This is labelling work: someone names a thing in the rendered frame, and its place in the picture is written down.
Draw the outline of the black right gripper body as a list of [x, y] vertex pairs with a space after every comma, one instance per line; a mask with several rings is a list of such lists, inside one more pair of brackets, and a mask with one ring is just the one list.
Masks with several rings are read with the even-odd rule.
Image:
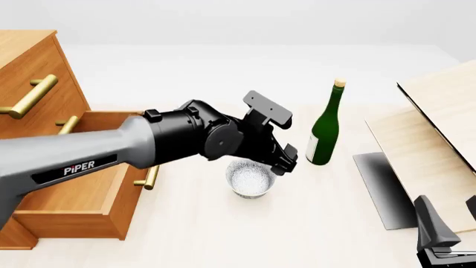
[[456, 251], [456, 243], [417, 243], [417, 254], [422, 268], [476, 268], [476, 251]]

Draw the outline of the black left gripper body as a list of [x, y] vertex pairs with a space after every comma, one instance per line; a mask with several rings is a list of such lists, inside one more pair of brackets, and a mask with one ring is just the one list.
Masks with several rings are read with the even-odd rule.
[[282, 148], [272, 132], [264, 134], [260, 144], [262, 145], [260, 162], [268, 165], [272, 173], [283, 176], [295, 169], [298, 160], [298, 151], [295, 147], [287, 144]]

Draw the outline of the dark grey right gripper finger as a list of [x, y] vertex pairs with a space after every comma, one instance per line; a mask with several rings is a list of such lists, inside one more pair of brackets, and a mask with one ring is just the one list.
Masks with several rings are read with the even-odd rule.
[[476, 195], [471, 196], [470, 198], [468, 198], [468, 200], [466, 201], [466, 206], [467, 206], [470, 214], [473, 216], [473, 218], [476, 221]]
[[427, 196], [421, 195], [414, 200], [417, 218], [418, 239], [416, 250], [434, 247], [452, 247], [461, 239], [443, 222]]

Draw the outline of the black bowl with speckled white inside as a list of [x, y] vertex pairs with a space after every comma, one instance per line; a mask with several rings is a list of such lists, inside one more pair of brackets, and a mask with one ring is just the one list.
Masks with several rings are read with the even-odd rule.
[[246, 199], [265, 196], [277, 178], [269, 165], [247, 159], [233, 160], [227, 166], [225, 177], [232, 191]]

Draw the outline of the wooden drawer mostly hidden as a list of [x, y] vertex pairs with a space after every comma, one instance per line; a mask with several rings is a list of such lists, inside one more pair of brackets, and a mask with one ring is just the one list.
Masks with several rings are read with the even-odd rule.
[[[82, 132], [85, 132], [86, 131], [86, 127], [87, 127], [87, 123], [88, 123], [88, 120], [89, 120], [89, 116], [90, 114], [92, 113], [92, 111], [85, 111], [83, 113], [81, 113], [80, 115], [76, 115], [78, 118], [80, 118], [80, 121], [79, 123], [76, 125], [76, 127], [71, 131], [71, 133], [68, 133], [68, 134], [72, 134], [72, 133], [82, 133]], [[68, 120], [69, 118], [71, 117], [68, 116], [67, 118], [65, 119], [59, 119], [59, 120], [55, 120], [54, 121], [54, 125], [55, 125], [55, 122], [56, 121], [60, 121], [60, 120]]]

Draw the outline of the open wooden drawer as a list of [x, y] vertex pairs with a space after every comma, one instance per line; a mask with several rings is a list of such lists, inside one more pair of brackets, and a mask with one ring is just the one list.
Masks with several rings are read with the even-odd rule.
[[148, 171], [122, 164], [28, 194], [12, 216], [36, 238], [124, 240]]

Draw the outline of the wooden cabinet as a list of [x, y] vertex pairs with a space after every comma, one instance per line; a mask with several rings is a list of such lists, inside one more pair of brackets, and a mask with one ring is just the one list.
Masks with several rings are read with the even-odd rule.
[[4, 68], [8, 63], [23, 55], [30, 48], [39, 44], [42, 40], [56, 36], [57, 32], [49, 31], [12, 31], [0, 30], [0, 68]]

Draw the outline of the green wine bottle with cork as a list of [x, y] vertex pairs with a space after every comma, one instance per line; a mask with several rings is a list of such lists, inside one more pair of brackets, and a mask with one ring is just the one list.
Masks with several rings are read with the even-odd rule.
[[306, 147], [306, 159], [313, 165], [326, 165], [339, 134], [338, 109], [347, 81], [336, 78], [326, 109], [314, 123]]

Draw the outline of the pale wooden rack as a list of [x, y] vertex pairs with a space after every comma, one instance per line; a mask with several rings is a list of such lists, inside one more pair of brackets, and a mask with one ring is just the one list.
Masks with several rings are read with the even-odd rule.
[[476, 60], [397, 83], [411, 106], [367, 126], [411, 200], [425, 195], [457, 234], [476, 232]]

